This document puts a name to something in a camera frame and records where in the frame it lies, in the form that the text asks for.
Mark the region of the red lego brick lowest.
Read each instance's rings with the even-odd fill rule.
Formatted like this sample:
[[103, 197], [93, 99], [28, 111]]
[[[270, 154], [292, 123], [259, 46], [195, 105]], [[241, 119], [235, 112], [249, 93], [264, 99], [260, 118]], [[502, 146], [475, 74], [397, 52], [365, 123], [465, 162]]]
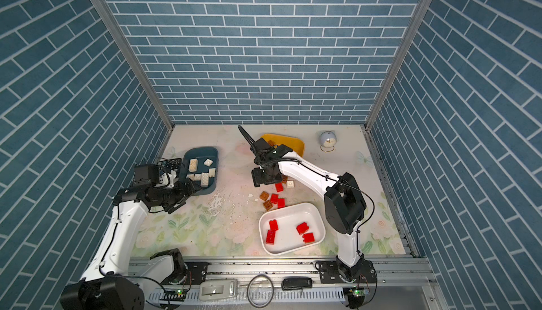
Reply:
[[285, 200], [283, 198], [279, 198], [277, 202], [278, 208], [284, 208], [286, 206]]

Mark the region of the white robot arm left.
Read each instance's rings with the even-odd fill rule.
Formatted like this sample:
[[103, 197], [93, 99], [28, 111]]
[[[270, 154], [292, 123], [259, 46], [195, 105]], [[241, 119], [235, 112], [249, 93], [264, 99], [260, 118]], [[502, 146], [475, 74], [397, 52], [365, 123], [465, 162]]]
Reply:
[[[144, 309], [157, 288], [163, 297], [156, 306], [173, 309], [172, 300], [183, 299], [192, 285], [192, 272], [179, 249], [158, 252], [137, 276], [128, 275], [138, 230], [151, 209], [173, 213], [199, 192], [200, 185], [185, 179], [172, 187], [133, 184], [113, 199], [112, 219], [95, 257], [80, 280], [66, 286], [60, 297], [63, 309]], [[165, 284], [181, 284], [178, 292]]]

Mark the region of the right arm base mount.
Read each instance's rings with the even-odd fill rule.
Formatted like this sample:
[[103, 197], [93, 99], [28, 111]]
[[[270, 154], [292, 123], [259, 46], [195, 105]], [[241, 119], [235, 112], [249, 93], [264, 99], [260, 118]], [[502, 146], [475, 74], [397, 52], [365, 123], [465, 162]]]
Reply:
[[376, 283], [377, 272], [373, 262], [360, 258], [353, 267], [348, 267], [338, 258], [335, 260], [316, 261], [314, 266], [323, 284], [338, 283]]

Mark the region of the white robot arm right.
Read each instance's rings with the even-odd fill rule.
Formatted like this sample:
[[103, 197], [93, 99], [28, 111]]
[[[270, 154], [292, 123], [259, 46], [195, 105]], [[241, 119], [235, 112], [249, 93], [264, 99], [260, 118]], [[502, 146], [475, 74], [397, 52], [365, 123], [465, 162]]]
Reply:
[[271, 146], [263, 138], [253, 139], [242, 126], [238, 129], [255, 156], [257, 167], [251, 172], [254, 186], [278, 184], [287, 176], [319, 195], [324, 201], [326, 221], [337, 233], [340, 277], [347, 282], [361, 277], [366, 264], [359, 248], [359, 230], [368, 222], [365, 210], [370, 196], [360, 190], [355, 177], [349, 173], [330, 173], [309, 163], [288, 146]]

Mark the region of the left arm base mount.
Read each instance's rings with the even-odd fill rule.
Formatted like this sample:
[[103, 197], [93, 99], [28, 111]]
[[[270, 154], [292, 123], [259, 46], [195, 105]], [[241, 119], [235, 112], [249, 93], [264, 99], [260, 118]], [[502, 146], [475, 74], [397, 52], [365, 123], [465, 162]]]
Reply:
[[170, 285], [200, 285], [207, 279], [207, 261], [189, 261], [182, 266], [175, 266], [173, 273], [167, 278]]

